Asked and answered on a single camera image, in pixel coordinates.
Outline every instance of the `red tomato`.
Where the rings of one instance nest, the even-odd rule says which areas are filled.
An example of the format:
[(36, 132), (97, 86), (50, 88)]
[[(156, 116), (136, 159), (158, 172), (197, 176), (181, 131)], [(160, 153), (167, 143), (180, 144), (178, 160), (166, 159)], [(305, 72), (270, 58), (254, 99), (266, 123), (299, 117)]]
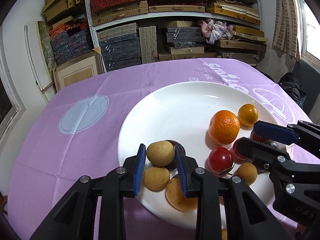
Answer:
[(225, 174), (232, 169), (234, 158), (229, 150), (218, 147), (212, 150), (208, 157), (210, 169), (217, 174)]
[(237, 150), (237, 141), (238, 140), (236, 140), (234, 143), (233, 143), (233, 146), (232, 146), (232, 149), (231, 149), (231, 153), (232, 153), (232, 155), (233, 155), (233, 157), (235, 157), (235, 158), (237, 158), (237, 159), (239, 159), (239, 160), (242, 160), (242, 161), (244, 161), (244, 160), (246, 160), (247, 158), (246, 157), (244, 157), (243, 155), (241, 155), (239, 152), (238, 152), (238, 150)]
[(250, 139), (252, 139), (254, 141), (257, 141), (257, 142), (261, 142), (261, 143), (264, 143), (264, 142), (268, 141), (267, 138), (258, 136), (253, 130), (252, 130), (252, 132), (250, 134)]

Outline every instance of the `mandarin orange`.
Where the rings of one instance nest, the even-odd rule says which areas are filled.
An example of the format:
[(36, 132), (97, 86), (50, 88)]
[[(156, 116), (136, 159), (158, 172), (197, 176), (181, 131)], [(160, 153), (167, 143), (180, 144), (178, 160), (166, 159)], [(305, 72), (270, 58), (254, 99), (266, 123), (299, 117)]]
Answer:
[(232, 143), (238, 136), (240, 122), (236, 115), (228, 110), (217, 112), (210, 121), (209, 136), (219, 145)]

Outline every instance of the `yellow fruit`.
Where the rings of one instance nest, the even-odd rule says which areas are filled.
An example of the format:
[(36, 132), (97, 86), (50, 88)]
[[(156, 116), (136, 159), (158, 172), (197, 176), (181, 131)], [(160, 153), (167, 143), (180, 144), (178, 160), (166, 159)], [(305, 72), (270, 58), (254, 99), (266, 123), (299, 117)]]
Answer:
[(228, 110), (217, 112), (210, 121), (209, 136), (219, 145), (232, 143), (238, 136), (240, 123), (236, 115)]
[(258, 121), (258, 110), (254, 105), (245, 104), (240, 107), (238, 111), (238, 118), (240, 123), (245, 126), (253, 126)]
[(147, 189), (159, 191), (167, 186), (170, 180), (170, 173), (164, 167), (152, 167), (143, 173), (143, 183)]
[(190, 211), (198, 206), (198, 198), (186, 198), (183, 195), (178, 176), (170, 179), (165, 189), (165, 195), (169, 203), (180, 211)]
[(148, 160), (156, 166), (166, 166), (174, 159), (174, 147), (168, 141), (151, 143), (146, 151)]
[(243, 179), (248, 185), (251, 185), (256, 181), (258, 172), (252, 163), (242, 163), (235, 175)]

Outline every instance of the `table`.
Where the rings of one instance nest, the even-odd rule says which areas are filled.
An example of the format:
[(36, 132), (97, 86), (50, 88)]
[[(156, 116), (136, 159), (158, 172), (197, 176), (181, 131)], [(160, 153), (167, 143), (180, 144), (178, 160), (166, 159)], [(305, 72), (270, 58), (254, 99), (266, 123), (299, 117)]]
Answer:
[[(282, 125), (310, 121), (275, 83), (233, 59), (185, 59), (150, 63), (98, 75), (61, 90), (36, 119), (13, 167), (8, 196), (9, 222), (29, 239), (51, 208), (82, 175), (105, 176), (119, 166), (117, 141), (129, 111), (151, 92), (178, 82), (222, 83), (253, 96)], [(320, 163), (298, 146), (297, 162)], [(275, 212), (294, 237), (296, 223)], [(125, 199), (127, 239), (194, 239), (194, 231), (153, 215), (137, 199)]]

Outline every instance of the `white wall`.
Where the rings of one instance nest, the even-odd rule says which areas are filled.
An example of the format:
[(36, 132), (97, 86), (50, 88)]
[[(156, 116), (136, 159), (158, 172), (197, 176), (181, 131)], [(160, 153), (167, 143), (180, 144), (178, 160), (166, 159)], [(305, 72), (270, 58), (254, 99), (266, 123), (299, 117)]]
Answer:
[(272, 47), (273, 35), (276, 26), (276, 0), (261, 0), (262, 31), (268, 38), (267, 52), (264, 59), (258, 64), (257, 69), (270, 75), (275, 82), (287, 72), (291, 72), (295, 59)]
[(10, 133), (0, 153), (0, 191), (7, 195), (15, 158), (28, 131), (46, 106), (33, 75), (24, 38), (29, 20), (43, 20), (40, 14), (44, 0), (18, 0), (2, 24), (5, 59), (10, 75), (26, 110)]

